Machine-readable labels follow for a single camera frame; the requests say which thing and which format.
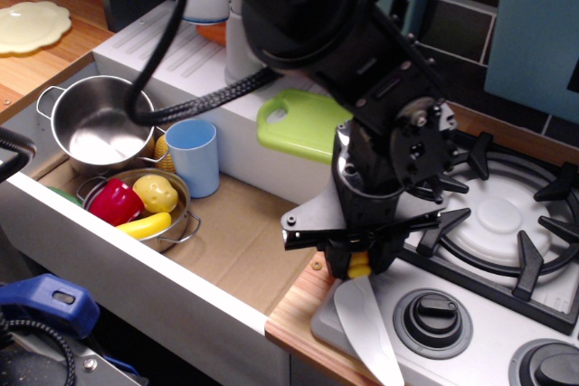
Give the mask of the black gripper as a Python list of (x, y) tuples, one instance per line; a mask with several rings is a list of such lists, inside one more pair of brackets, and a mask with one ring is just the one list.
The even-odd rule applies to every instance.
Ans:
[(437, 226), (448, 203), (437, 178), (406, 187), (386, 172), (384, 187), (370, 184), (364, 164), (379, 158), (356, 154), (366, 143), (355, 121), (338, 126), (327, 187), (281, 218), (284, 248), (324, 250), (333, 278), (347, 278), (351, 253), (346, 250), (368, 250), (372, 273), (385, 272), (409, 234)]

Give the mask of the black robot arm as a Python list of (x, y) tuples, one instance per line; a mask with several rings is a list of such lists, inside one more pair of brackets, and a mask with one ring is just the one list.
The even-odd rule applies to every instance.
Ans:
[(350, 113), (334, 136), (331, 183), (282, 220), (286, 248), (321, 250), (335, 278), (385, 271), (443, 206), (454, 126), (440, 80), (402, 32), (407, 5), (242, 0), (256, 57), (316, 82)]

